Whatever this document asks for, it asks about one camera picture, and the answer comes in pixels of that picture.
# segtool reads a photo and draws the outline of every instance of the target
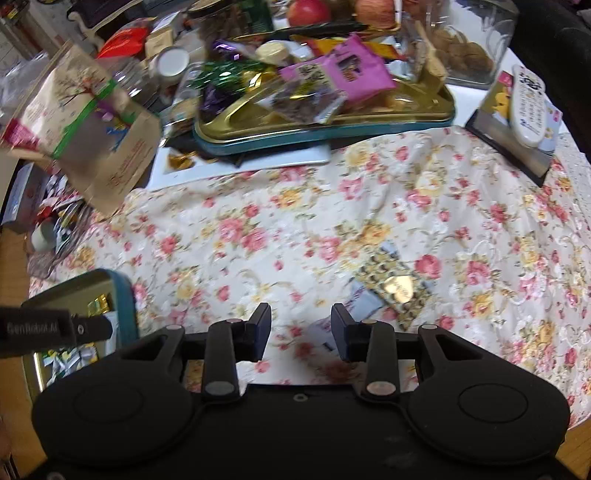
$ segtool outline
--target gold patterned packet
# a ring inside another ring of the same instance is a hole
[[[355,279],[377,294],[397,313],[398,321],[410,324],[431,296],[431,285],[400,260],[398,251],[384,242],[355,273]]]

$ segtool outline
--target white remote control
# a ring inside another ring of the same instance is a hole
[[[511,129],[524,147],[537,147],[546,130],[544,82],[531,70],[513,67]]]

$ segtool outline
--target yellow cartoon character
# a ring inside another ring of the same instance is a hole
[[[492,109],[505,120],[509,120],[509,92],[507,87],[504,86],[503,89],[495,95],[495,100],[496,105]]]

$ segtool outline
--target green stripe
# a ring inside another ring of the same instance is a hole
[[[105,87],[96,95],[96,98],[93,98],[90,102],[86,104],[86,106],[82,109],[82,111],[78,114],[78,117],[67,127],[65,127],[63,131],[63,136],[60,142],[55,147],[55,150],[51,154],[53,158],[59,158],[63,153],[64,149],[68,146],[72,137],[76,134],[84,120],[96,109],[97,100],[103,100],[108,95],[110,95],[117,82],[113,79],[109,80],[109,83],[105,85]]]

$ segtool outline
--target red package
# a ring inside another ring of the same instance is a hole
[[[147,18],[128,23],[106,41],[96,58],[132,57],[136,55],[143,51],[146,37],[150,34],[151,28],[152,20]]]

